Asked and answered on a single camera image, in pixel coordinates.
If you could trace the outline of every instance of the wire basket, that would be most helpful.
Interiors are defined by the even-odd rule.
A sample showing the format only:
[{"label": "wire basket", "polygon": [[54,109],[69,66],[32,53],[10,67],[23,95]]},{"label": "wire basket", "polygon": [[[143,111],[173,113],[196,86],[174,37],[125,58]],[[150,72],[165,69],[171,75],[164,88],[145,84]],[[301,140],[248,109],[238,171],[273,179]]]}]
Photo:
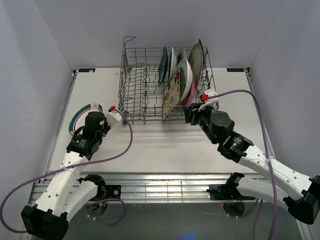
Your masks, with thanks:
[{"label": "wire basket", "polygon": [[[135,39],[135,36],[126,36],[123,39],[122,60],[119,82],[119,106],[128,120],[135,122],[166,123],[185,121],[185,115],[181,107],[176,107],[170,113],[163,113],[164,91],[168,84],[169,77],[158,84],[158,67],[163,54],[163,47],[127,47],[127,43]],[[184,47],[187,56],[192,50],[191,47]],[[193,103],[201,102],[200,96],[207,89],[216,89],[214,75],[207,47],[205,51],[205,64],[202,71],[202,78],[198,83]],[[219,109],[217,103],[213,110]]]}]

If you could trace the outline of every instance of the red cable connector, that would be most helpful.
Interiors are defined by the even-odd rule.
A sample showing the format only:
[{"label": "red cable connector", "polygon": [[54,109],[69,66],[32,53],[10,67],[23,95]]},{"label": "red cable connector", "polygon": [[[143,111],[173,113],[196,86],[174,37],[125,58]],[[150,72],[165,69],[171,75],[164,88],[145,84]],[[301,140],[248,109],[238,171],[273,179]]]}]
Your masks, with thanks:
[{"label": "red cable connector", "polygon": [[203,94],[201,100],[202,101],[207,101],[208,100],[209,95],[208,94]]}]

